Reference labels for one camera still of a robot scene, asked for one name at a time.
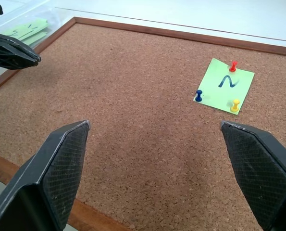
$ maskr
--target yellow push pin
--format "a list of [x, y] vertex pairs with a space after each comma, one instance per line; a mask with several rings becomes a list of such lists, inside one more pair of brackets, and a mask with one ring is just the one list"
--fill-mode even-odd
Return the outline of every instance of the yellow push pin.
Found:
[[232, 111], [232, 112], [237, 112], [237, 111], [239, 111], [238, 104], [240, 103], [240, 101], [239, 101], [239, 100], [234, 100], [233, 103], [234, 103], [234, 106], [232, 106], [232, 107], [230, 108], [230, 111]]

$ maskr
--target transparent plastic container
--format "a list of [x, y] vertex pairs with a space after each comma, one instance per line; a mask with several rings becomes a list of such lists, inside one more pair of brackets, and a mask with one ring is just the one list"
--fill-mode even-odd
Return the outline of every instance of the transparent plastic container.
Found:
[[[18, 25], [28, 24], [36, 20], [46, 20], [48, 26], [41, 30], [46, 35], [41, 39], [36, 40], [29, 44], [34, 48], [53, 32], [61, 27], [61, 21], [58, 14], [55, 11], [53, 1], [51, 0], [33, 0], [23, 6], [0, 16], [0, 33], [7, 30], [11, 30]], [[4, 73], [6, 69], [0, 67], [0, 75]]]

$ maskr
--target cork surface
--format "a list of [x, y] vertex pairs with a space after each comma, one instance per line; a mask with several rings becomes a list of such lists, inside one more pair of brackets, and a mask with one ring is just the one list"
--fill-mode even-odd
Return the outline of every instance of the cork surface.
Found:
[[[41, 56], [0, 88], [0, 156], [21, 165], [88, 119], [82, 202], [137, 231], [261, 230], [219, 124], [286, 147], [286, 56], [79, 24]], [[255, 72], [238, 116], [193, 102], [212, 58]]]

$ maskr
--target green sticky note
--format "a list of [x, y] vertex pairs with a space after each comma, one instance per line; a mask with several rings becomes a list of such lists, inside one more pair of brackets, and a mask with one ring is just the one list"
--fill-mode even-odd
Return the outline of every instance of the green sticky note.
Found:
[[24, 42], [26, 45], [31, 45], [33, 42], [36, 42], [37, 40], [45, 37], [46, 35], [47, 35], [47, 32], [40, 31], [40, 32], [22, 40], [22, 42]]
[[39, 18], [26, 24], [14, 26], [11, 29], [1, 32], [1, 34], [23, 40], [45, 29], [48, 25], [46, 19]]
[[[217, 59], [211, 60], [199, 86], [199, 90], [202, 90], [202, 101], [199, 103], [238, 115], [254, 78], [254, 73], [240, 69], [230, 72], [229, 68], [229, 65]], [[231, 112], [233, 100], [236, 99], [240, 101], [239, 111]]]

